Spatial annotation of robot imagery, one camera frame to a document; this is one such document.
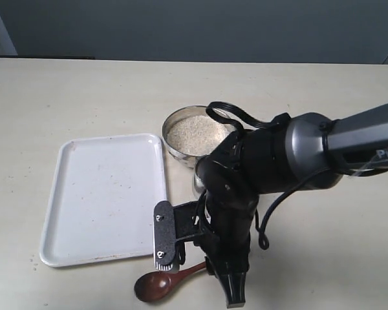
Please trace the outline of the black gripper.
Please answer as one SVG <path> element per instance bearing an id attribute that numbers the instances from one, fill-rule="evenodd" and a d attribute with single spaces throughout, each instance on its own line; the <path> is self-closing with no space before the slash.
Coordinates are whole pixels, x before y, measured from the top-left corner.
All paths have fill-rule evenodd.
<path id="1" fill-rule="evenodd" d="M 200 159 L 195 172 L 204 190 L 200 208 L 207 229 L 200 242 L 222 287 L 229 307 L 243 307 L 249 268 L 250 227 L 259 195 L 242 171 L 244 133 L 230 133 L 209 155 Z"/>

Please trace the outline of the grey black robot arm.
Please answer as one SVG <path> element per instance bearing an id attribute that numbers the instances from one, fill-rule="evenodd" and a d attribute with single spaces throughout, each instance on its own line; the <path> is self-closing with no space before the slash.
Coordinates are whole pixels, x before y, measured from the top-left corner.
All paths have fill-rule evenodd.
<path id="1" fill-rule="evenodd" d="M 206 112 L 233 132 L 195 167 L 204 186 L 199 216 L 207 230 L 200 246 L 226 305 L 241 307 L 251 228 L 267 249 L 268 221 L 291 194 L 329 189 L 344 175 L 388 172 L 388 103 L 343 119 L 309 112 L 263 122 L 221 101 Z"/>

